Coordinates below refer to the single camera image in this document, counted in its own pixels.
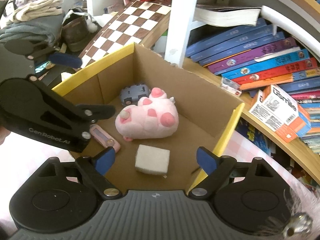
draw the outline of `folded clothes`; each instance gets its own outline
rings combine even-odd
[[[64,15],[45,16],[27,22],[13,23],[0,29],[0,42],[14,39],[47,41],[53,44],[61,34]]]
[[[63,0],[37,0],[23,5],[9,15],[7,25],[12,23],[26,22],[39,17],[60,15],[61,8],[56,8],[63,3]]]

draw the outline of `beige cloth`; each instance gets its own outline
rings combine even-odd
[[[11,15],[7,25],[26,22],[43,16],[62,14],[62,9],[57,9],[63,0],[37,0],[17,8]]]

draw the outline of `checkered board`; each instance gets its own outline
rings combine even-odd
[[[133,42],[143,44],[143,39],[169,16],[170,10],[171,7],[162,4],[134,2],[123,13],[115,16],[116,20],[107,24],[101,35],[94,38],[93,44],[85,48],[81,67],[84,68],[124,45]]]

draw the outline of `human hand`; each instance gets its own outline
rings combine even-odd
[[[4,139],[5,139],[9,134],[10,134],[10,132],[9,132],[6,128],[0,126],[0,145],[3,144]]]

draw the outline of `pink plush toy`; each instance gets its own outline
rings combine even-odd
[[[116,118],[116,129],[126,141],[164,138],[172,135],[178,124],[174,99],[168,99],[160,88],[153,88],[149,98],[140,98],[137,106],[125,107]]]

